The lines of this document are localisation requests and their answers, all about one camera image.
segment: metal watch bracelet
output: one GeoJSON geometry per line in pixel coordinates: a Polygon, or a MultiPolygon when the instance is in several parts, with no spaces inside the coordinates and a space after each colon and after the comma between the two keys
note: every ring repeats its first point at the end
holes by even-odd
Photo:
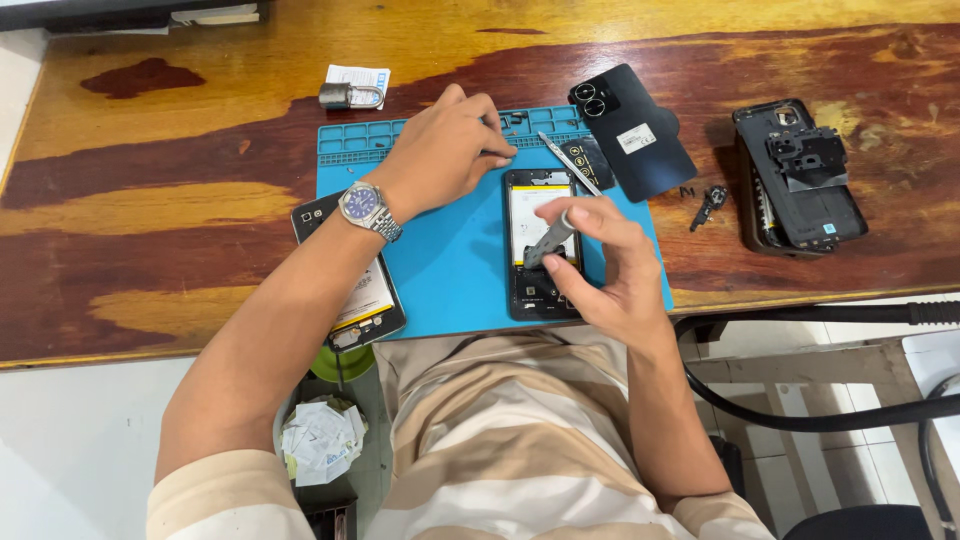
{"type": "Polygon", "coordinates": [[[383,213],[373,220],[371,230],[382,234],[389,243],[399,240],[403,233],[403,229],[394,221],[394,215],[389,209],[384,209],[383,213]]]}

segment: striped shirt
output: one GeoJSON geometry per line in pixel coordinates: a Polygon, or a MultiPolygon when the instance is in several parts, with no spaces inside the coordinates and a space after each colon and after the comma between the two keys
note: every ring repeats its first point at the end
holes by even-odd
{"type": "MultiPolygon", "coordinates": [[[[599,346],[480,340],[397,390],[394,477],[367,538],[466,540],[773,536],[742,499],[664,514],[638,480],[627,384],[599,346]]],[[[206,457],[162,480],[148,538],[314,538],[273,454],[206,457]]]]}

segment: finger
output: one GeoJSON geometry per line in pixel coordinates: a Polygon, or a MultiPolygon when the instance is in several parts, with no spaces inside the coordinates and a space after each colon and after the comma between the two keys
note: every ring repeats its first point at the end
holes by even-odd
{"type": "Polygon", "coordinates": [[[477,184],[480,182],[480,177],[494,169],[506,167],[510,165],[512,161],[513,160],[509,158],[503,158],[497,154],[482,154],[478,156],[477,159],[473,160],[473,163],[470,164],[470,171],[467,174],[467,190],[464,192],[464,195],[470,193],[477,187],[477,184]]]}
{"type": "Polygon", "coordinates": [[[625,219],[619,212],[610,214],[597,210],[587,210],[578,201],[570,207],[566,218],[577,231],[605,244],[634,251],[642,247],[646,235],[639,223],[625,219]]]}
{"type": "Polygon", "coordinates": [[[444,93],[440,94],[440,97],[437,98],[437,103],[433,104],[433,107],[436,109],[442,109],[444,107],[449,107],[451,105],[456,105],[467,99],[467,95],[464,93],[464,90],[460,85],[454,83],[448,86],[444,93]]]}
{"type": "Polygon", "coordinates": [[[534,214],[553,224],[564,210],[577,205],[589,211],[602,212],[611,219],[626,219],[610,197],[559,197],[534,210],[534,214]]]}
{"type": "Polygon", "coordinates": [[[473,94],[464,100],[460,107],[463,107],[464,112],[469,114],[471,118],[483,119],[484,125],[500,133],[500,113],[496,111],[493,99],[489,95],[485,93],[473,94]]]}
{"type": "Polygon", "coordinates": [[[587,283],[572,264],[558,255],[543,256],[543,267],[550,273],[557,289],[580,310],[585,319],[598,309],[604,309],[604,304],[610,300],[603,292],[587,283]]]}
{"type": "Polygon", "coordinates": [[[477,126],[480,130],[480,136],[483,137],[483,149],[485,152],[493,152],[504,158],[512,158],[516,155],[516,147],[512,146],[507,139],[503,137],[500,130],[491,130],[484,126],[477,126]]]}
{"type": "Polygon", "coordinates": [[[620,276],[620,254],[610,244],[601,244],[600,249],[603,251],[603,259],[606,262],[604,264],[604,281],[609,285],[616,282],[616,279],[620,276]]]}

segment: hand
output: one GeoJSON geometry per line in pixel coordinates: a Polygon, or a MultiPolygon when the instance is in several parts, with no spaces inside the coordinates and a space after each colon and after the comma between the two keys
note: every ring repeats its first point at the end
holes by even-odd
{"type": "Polygon", "coordinates": [[[600,333],[635,351],[650,352],[664,336],[672,340],[660,292],[660,261],[643,228],[625,218],[608,197],[562,197],[535,214],[553,223],[564,209],[578,231],[603,242],[607,284],[597,289],[562,257],[548,255],[543,266],[560,292],[600,333]]]}
{"type": "Polygon", "coordinates": [[[470,193],[481,176],[509,165],[515,154],[490,96],[467,98],[450,85],[437,103],[407,120],[390,154],[364,180],[380,188],[403,223],[470,193]]]}

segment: disassembled smartphone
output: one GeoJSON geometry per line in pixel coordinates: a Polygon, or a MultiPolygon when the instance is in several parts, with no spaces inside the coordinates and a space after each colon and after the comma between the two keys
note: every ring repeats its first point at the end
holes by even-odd
{"type": "MultiPolygon", "coordinates": [[[[803,253],[815,257],[867,233],[867,222],[847,188],[843,141],[835,130],[818,128],[802,101],[739,109],[733,122],[738,146],[750,157],[744,174],[750,175],[745,184],[753,194],[747,200],[756,200],[751,209],[759,216],[756,237],[764,250],[783,248],[778,255],[787,256],[808,250],[803,253]]],[[[754,236],[745,234],[747,247],[754,236]]]]}
{"type": "Polygon", "coordinates": [[[677,133],[680,122],[658,107],[626,63],[570,89],[632,203],[645,201],[697,176],[677,133]]]}
{"type": "MultiPolygon", "coordinates": [[[[534,210],[559,197],[576,195],[576,180],[566,169],[513,169],[503,175],[506,216],[507,303],[517,321],[579,319],[580,312],[550,278],[542,264],[525,268],[523,261],[550,227],[534,210]]],[[[580,233],[564,240],[553,253],[584,273],[580,233]]]]}
{"type": "MultiPolygon", "coordinates": [[[[323,221],[340,211],[338,202],[344,191],[296,207],[290,218],[297,243],[317,230],[323,221]]],[[[383,254],[376,258],[353,287],[347,303],[333,321],[327,346],[336,355],[373,343],[407,325],[407,316],[396,295],[383,254]]]]}

